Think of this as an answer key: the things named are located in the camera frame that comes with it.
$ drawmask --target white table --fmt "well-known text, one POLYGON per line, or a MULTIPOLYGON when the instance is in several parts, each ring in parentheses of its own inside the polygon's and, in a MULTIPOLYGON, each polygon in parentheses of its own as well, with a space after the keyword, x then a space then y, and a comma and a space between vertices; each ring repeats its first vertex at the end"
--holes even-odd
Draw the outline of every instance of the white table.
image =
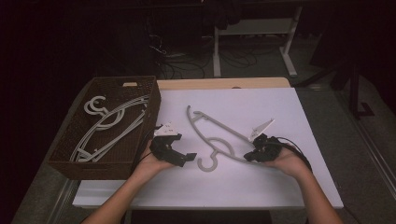
MULTIPOLYGON (((332 206, 343 207, 332 177, 320 154, 302 106, 293 88, 162 91, 157 124, 172 121, 181 134, 173 148, 183 154, 197 152, 209 166, 212 152, 191 127, 186 115, 200 110, 241 134, 269 119, 276 121, 265 132, 269 136, 294 141, 311 162, 314 174, 332 206)), ((224 132, 209 121, 196 122, 207 137, 221 137, 232 144, 239 157, 252 146, 224 132)), ((280 171, 248 165, 218 155, 219 166, 201 171, 197 163, 187 162, 155 176, 134 198, 133 209, 279 209, 304 207, 296 181, 280 171)), ((122 180, 83 180, 74 206, 94 208, 101 205, 123 183, 122 180)))
POLYGON ((229 25, 226 30, 219 30, 215 27, 215 47, 213 53, 213 73, 214 77, 221 77, 219 58, 219 36, 220 35, 261 35, 261 34, 286 34, 285 44, 279 48, 283 62, 291 77, 297 77, 296 69, 289 56, 291 41, 300 19, 302 7, 296 7, 292 18, 281 19, 261 19, 261 20, 241 20, 235 25, 229 25))

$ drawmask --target hand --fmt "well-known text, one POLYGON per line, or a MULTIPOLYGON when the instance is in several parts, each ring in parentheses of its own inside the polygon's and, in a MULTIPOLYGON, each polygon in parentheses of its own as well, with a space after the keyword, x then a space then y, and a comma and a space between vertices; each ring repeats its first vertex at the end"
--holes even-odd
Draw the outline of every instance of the hand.
POLYGON ((148 141, 145 151, 140 157, 140 162, 134 169, 133 176, 139 178, 144 183, 148 182, 152 177, 158 174, 160 171, 173 167, 174 165, 167 161, 159 161, 149 149, 151 140, 148 141))
POLYGON ((269 167, 275 167, 286 175, 291 175, 296 179, 306 174, 306 172, 311 173, 305 163, 292 151, 286 148, 282 148, 279 156, 274 161, 266 161, 264 164, 269 167))

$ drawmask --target black cable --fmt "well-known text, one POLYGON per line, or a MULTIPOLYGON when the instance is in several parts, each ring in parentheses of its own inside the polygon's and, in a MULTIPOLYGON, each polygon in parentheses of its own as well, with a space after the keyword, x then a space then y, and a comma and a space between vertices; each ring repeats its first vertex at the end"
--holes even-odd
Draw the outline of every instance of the black cable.
POLYGON ((286 141, 292 143, 292 144, 301 152, 301 154, 304 155, 304 153, 300 150, 300 148, 299 148, 295 143, 293 143, 291 140, 289 140, 289 139, 287 139, 287 138, 284 138, 284 137, 277 137, 276 139, 277 139, 277 140, 283 139, 283 140, 286 140, 286 141))
POLYGON ((205 78, 205 70, 204 70, 204 68, 202 66, 200 66, 199 64, 196 64, 196 63, 185 63, 185 64, 190 64, 190 65, 196 66, 197 68, 196 69, 195 68, 194 69, 188 69, 188 68, 182 68, 182 67, 178 67, 178 66, 174 66, 174 65, 172 65, 172 66, 177 68, 177 69, 184 70, 184 71, 195 71, 195 70, 200 69, 202 71, 202 74, 203 74, 202 78, 205 78))
POLYGON ((164 71, 163 71, 161 65, 159 65, 159 67, 160 67, 161 73, 163 74, 163 78, 168 79, 168 75, 166 74, 166 66, 164 67, 164 71))
MULTIPOLYGON (((148 130, 147 132, 146 132, 146 134, 143 136, 143 138, 140 140, 140 143, 139 143, 139 146, 137 147, 137 152, 138 153, 136 153, 136 155, 138 155, 138 156, 140 156, 140 153, 143 153, 145 150, 144 150, 144 148, 142 148, 143 147, 143 144, 148 140, 148 137, 150 136, 150 135, 152 135, 152 132, 154 131, 154 130, 157 130, 157 129, 160 129, 162 126, 156 126, 156 127, 154 127, 154 128, 152 128, 152 129, 150 129, 150 130, 148 130)), ((138 162, 137 162, 137 164, 139 164, 143 159, 145 159, 148 155, 145 155, 142 159, 140 159, 138 162)))
POLYGON ((227 64, 229 64, 229 65, 232 66, 232 67, 236 67, 236 68, 247 68, 247 67, 250 66, 250 64, 238 62, 237 60, 231 59, 231 58, 227 57, 225 54, 222 54, 222 53, 219 53, 219 56, 221 57, 221 59, 222 59, 224 62, 226 62, 227 64), (230 63, 230 62, 239 63, 239 64, 241 64, 241 66, 232 64, 232 63, 230 63))
POLYGON ((178 73, 180 75, 180 78, 183 79, 183 75, 179 71, 176 71, 175 67, 173 65, 171 65, 169 63, 163 63, 163 64, 165 65, 165 67, 167 65, 172 69, 172 76, 169 79, 174 79, 176 73, 178 73))
POLYGON ((197 60, 197 57, 195 57, 196 55, 194 54, 184 54, 184 55, 180 55, 180 56, 176 56, 176 57, 165 57, 166 61, 168 61, 169 63, 191 63, 197 60), (183 57, 190 57, 189 59, 185 59, 183 61, 178 61, 180 60, 180 58, 183 57))
POLYGON ((244 51, 241 50, 241 49, 232 49, 232 48, 229 48, 229 49, 225 49, 225 50, 228 50, 230 53, 231 53, 231 50, 240 51, 241 53, 244 54, 244 55, 235 56, 235 55, 233 55, 233 54, 231 53, 231 54, 233 55, 233 57, 235 57, 235 59, 246 58, 248 55, 250 55, 250 52, 244 52, 244 51))
POLYGON ((234 57, 235 59, 245 59, 249 65, 257 64, 257 57, 256 57, 255 55, 253 55, 253 54, 245 53, 245 52, 242 51, 242 50, 235 50, 234 53, 232 53, 232 52, 229 50, 229 52, 231 53, 231 55, 233 55, 233 57, 234 57), (241 52, 244 53, 245 55, 238 55, 238 54, 237 54, 238 51, 241 51, 241 52), (248 56, 250 56, 250 57, 253 58, 253 63, 250 62, 250 59, 248 58, 248 56))
POLYGON ((312 171, 311 163, 309 163, 309 161, 306 158, 306 156, 304 154, 300 153, 295 147, 293 147, 291 145, 288 145, 286 143, 275 143, 275 142, 266 142, 266 143, 264 143, 264 146, 267 146, 267 145, 285 147, 286 149, 288 149, 291 152, 293 152, 296 156, 298 156, 305 163, 305 165, 308 167, 308 169, 310 171, 312 171))
MULTIPOLYGON (((175 62, 169 62, 169 61, 167 61, 168 63, 191 63, 191 62, 193 62, 193 61, 198 61, 198 57, 195 57, 195 58, 193 58, 193 59, 191 59, 191 60, 187 60, 187 61, 175 61, 175 62)), ((200 67, 206 67, 209 63, 210 63, 210 61, 211 61, 211 57, 207 57, 207 61, 203 64, 203 65, 199 65, 200 67)))
MULTIPOLYGON (((245 46, 245 44, 242 42, 241 38, 239 38, 239 45, 242 47, 242 49, 245 49, 245 48, 246 48, 246 46, 245 46)), ((259 47, 259 45, 260 45, 260 44, 258 44, 258 45, 256 45, 256 46, 250 48, 247 52, 244 52, 242 49, 240 49, 240 51, 243 52, 243 53, 245 53, 246 56, 248 56, 248 55, 252 54, 253 51, 254 51, 256 48, 259 47)))
MULTIPOLYGON (((253 46, 253 47, 251 48, 251 50, 249 51, 248 54, 251 54, 251 55, 264 55, 264 54, 268 54, 268 53, 271 53, 271 52, 273 52, 273 51, 279 49, 280 46, 283 46, 283 45, 284 45, 284 42, 285 42, 285 41, 282 41, 282 43, 277 44, 276 47, 273 47, 273 48, 271 48, 271 49, 268 50, 268 51, 265 51, 265 52, 262 52, 262 53, 255 53, 254 51, 256 51, 258 48, 260 48, 260 47, 262 46, 262 44, 264 43, 264 41, 260 41, 258 44, 256 44, 255 46, 253 46)), ((239 43, 240 43, 241 46, 245 47, 245 44, 242 42, 241 39, 239 39, 239 43)))
POLYGON ((140 161, 137 163, 137 164, 139 164, 143 159, 145 159, 147 156, 149 156, 150 154, 152 154, 152 152, 149 152, 146 156, 144 156, 144 157, 142 157, 141 159, 140 159, 140 161))

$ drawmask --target white tabletop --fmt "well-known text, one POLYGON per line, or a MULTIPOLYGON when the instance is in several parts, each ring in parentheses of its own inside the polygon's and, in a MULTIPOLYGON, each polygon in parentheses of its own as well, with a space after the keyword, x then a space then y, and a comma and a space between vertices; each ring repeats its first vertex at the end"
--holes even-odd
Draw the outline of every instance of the white tabletop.
MULTIPOLYGON (((317 142, 293 88, 233 89, 198 91, 161 91, 162 102, 157 124, 168 121, 182 134, 172 145, 183 154, 196 152, 205 166, 211 165, 212 148, 191 127, 187 106, 202 111, 237 132, 249 136, 252 128, 270 120, 268 136, 286 137, 297 144, 311 162, 313 172, 332 206, 343 207, 332 177, 320 154, 317 142)), ((196 122, 206 137, 227 140, 235 155, 243 155, 253 146, 225 132, 208 120, 196 122)), ((296 181, 280 171, 249 165, 217 156, 219 166, 206 173, 197 160, 186 162, 155 176, 139 191, 134 209, 278 209, 304 207, 296 181)), ((101 205, 123 183, 122 180, 83 180, 73 201, 78 207, 101 205)))

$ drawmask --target table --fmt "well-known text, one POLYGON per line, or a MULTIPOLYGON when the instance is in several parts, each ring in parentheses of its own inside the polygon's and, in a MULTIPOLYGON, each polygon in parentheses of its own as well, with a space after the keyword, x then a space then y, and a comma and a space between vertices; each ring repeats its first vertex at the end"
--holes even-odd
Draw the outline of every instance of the table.
MULTIPOLYGON (((221 35, 261 35, 261 34, 284 34, 287 35, 285 44, 279 48, 282 60, 286 65, 288 73, 291 77, 297 76, 297 71, 289 56, 291 42, 299 23, 300 15, 303 7, 312 6, 339 6, 342 4, 362 3, 368 0, 244 0, 240 1, 241 9, 249 7, 295 7, 294 13, 285 17, 285 15, 276 15, 276 18, 250 19, 244 18, 235 25, 229 25, 226 30, 214 28, 214 53, 213 53, 213 74, 214 77, 221 77, 220 57, 219 57, 219 37, 221 35)), ((191 9, 203 8, 201 0, 192 1, 151 1, 144 4, 131 3, 109 3, 109 4, 88 4, 88 7, 82 7, 90 13, 114 13, 118 12, 135 12, 135 11, 151 11, 167 10, 167 9, 191 9)))
MULTIPOLYGON (((157 124, 173 121, 183 134, 180 141, 174 142, 175 150, 182 153, 198 152, 197 158, 202 158, 205 166, 210 163, 207 158, 211 149, 189 126, 185 114, 186 104, 191 104, 192 110, 202 110, 229 127, 237 127, 235 129, 238 132, 247 134, 251 132, 250 127, 259 125, 258 120, 267 121, 270 119, 269 115, 272 115, 276 122, 266 133, 288 137, 299 145, 311 161, 314 174, 332 205, 337 208, 343 207, 295 90, 289 88, 290 85, 285 78, 159 80, 159 86, 163 100, 157 124), (215 84, 219 82, 222 90, 209 90, 209 85, 211 88, 216 88, 215 84), (235 86, 244 88, 250 86, 253 89, 225 90, 235 86), (169 91, 173 89, 172 87, 184 90, 169 91), (240 111, 233 104, 238 104, 239 108, 246 108, 257 104, 258 99, 265 100, 265 104, 262 105, 267 107, 257 105, 247 111, 248 116, 243 116, 243 119, 238 117, 240 111), (219 104, 219 101, 226 102, 227 106, 219 104), (285 106, 284 104, 287 104, 288 109, 279 109, 278 106, 285 106)), ((237 148, 249 150, 247 144, 236 141, 229 134, 216 130, 210 124, 209 128, 206 125, 203 124, 201 132, 210 133, 208 136, 214 134, 227 139, 235 148, 235 155, 238 157, 241 156, 241 152, 237 151, 237 148)), ((175 167, 160 173, 136 195, 131 207, 193 210, 267 210, 304 207, 300 189, 293 178, 272 168, 246 165, 221 156, 218 156, 218 160, 218 168, 211 173, 199 170, 196 162, 188 162, 183 168, 175 167)), ((73 205, 83 208, 97 207, 111 196, 122 182, 122 180, 83 180, 73 205)))

